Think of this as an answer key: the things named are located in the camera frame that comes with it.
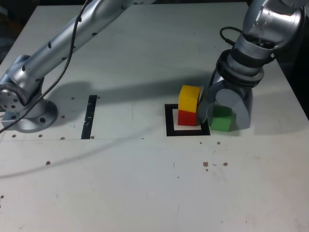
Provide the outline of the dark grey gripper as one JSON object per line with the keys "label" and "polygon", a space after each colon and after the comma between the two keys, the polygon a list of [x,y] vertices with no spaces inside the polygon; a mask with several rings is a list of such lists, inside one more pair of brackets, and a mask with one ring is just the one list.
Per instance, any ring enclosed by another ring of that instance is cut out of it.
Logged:
{"label": "dark grey gripper", "polygon": [[[215,85],[217,83],[222,84],[225,89],[218,91],[218,87]],[[241,88],[226,81],[220,76],[217,69],[215,69],[208,88],[203,89],[197,107],[197,119],[200,124],[203,124],[207,119],[208,109],[215,100],[219,105],[231,109],[231,130],[244,130],[250,127],[253,103],[253,92],[251,88]]]}

